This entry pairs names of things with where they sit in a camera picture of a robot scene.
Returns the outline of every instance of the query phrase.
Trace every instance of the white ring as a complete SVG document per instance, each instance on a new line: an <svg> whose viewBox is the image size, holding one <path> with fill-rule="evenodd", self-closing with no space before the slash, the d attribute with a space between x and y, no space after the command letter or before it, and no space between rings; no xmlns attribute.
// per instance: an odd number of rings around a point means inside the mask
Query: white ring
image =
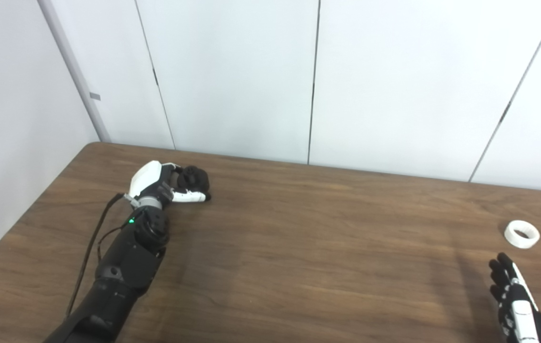
<svg viewBox="0 0 541 343"><path fill-rule="evenodd" d="M522 237L516 231L525 234L526 237ZM539 241L541 235L531 223L527 223L523 220L512 220L508 226L506 226L503 236L505 236L505 239L507 239L510 244L514 245L514 247L528 249Z"/></svg>

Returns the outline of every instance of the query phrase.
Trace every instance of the black robotic forearm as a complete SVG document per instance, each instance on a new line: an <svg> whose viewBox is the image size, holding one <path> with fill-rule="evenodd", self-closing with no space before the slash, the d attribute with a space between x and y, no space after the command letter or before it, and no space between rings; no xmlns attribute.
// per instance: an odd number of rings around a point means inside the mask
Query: black robotic forearm
<svg viewBox="0 0 541 343"><path fill-rule="evenodd" d="M171 202L207 202L211 199L207 191L209 180L203 169L158 161L144 165L133 176L129 193L124 195L135 210L100 259L92 288L70 313L72 298L65 321L44 343L113 342L137 299L149 289L164 258L169 219L163 209ZM108 209L101 215L95 232Z"/></svg>
<svg viewBox="0 0 541 343"><path fill-rule="evenodd" d="M150 287L168 241L169 220L161 208L135 209L101 259L84 300L44 343L113 342Z"/></svg>

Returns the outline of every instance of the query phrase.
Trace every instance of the wooden table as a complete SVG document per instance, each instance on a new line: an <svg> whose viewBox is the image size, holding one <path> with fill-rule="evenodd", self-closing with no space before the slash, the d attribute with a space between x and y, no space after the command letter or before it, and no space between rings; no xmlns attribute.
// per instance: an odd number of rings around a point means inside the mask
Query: wooden table
<svg viewBox="0 0 541 343"><path fill-rule="evenodd" d="M152 159L207 170L213 199L168 209L168 254L120 343L501 343L501 251L541 308L541 240L501 234L512 219L541 231L539 191L94 143L0 242L0 342L61 322L105 202ZM128 213L119 202L101 231Z"/></svg>

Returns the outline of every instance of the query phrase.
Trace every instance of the black finger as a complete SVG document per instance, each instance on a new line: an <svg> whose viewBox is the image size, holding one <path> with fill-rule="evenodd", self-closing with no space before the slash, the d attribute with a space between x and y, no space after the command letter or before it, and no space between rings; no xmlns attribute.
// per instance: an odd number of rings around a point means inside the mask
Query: black finger
<svg viewBox="0 0 541 343"><path fill-rule="evenodd" d="M500 252L497 255L497 260L501 265L503 265L504 269L508 272L508 276L510 279L517 278L516 272L514 271L514 261L512 261L511 258L509 258L505 252Z"/></svg>
<svg viewBox="0 0 541 343"><path fill-rule="evenodd" d="M491 268L491 271L493 272L500 273L500 272L505 271L505 268L503 267L503 265L501 265L501 263L499 263L499 261L496 259L492 259L489 261L489 267Z"/></svg>
<svg viewBox="0 0 541 343"><path fill-rule="evenodd" d="M495 300L497 300L498 303L501 302L501 296L503 295L503 289L499 288L499 286L497 286L496 284L492 285L491 286L491 294L493 295L493 298L495 298Z"/></svg>
<svg viewBox="0 0 541 343"><path fill-rule="evenodd" d="M491 279L493 279L493 282L501 289L505 289L505 287L510 284L510 280L508 280L508 276L506 276L504 272L492 272Z"/></svg>

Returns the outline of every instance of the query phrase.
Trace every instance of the prosthetic hand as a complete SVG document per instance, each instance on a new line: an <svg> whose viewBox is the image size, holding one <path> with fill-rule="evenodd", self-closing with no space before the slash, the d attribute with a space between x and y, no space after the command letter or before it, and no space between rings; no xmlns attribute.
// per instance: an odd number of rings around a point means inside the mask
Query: prosthetic hand
<svg viewBox="0 0 541 343"><path fill-rule="evenodd" d="M489 267L495 282L491 293L499 304L499 323L507 343L541 343L541 312L516 264L501 252Z"/></svg>
<svg viewBox="0 0 541 343"><path fill-rule="evenodd" d="M133 176L129 193L117 194L103 211L86 250L66 318L44 343L115 341L131 308L149 289L164 258L169 241L169 219L163 210L171 202L206 202L211 199L208 190L207 173L197 167L182 169L179 165L158 161L144 165ZM95 271L95 282L72 312L101 223L111 205L123 197L131 202L133 212L122 226L114 229L120 233L103 258L100 242L97 244L99 265Z"/></svg>

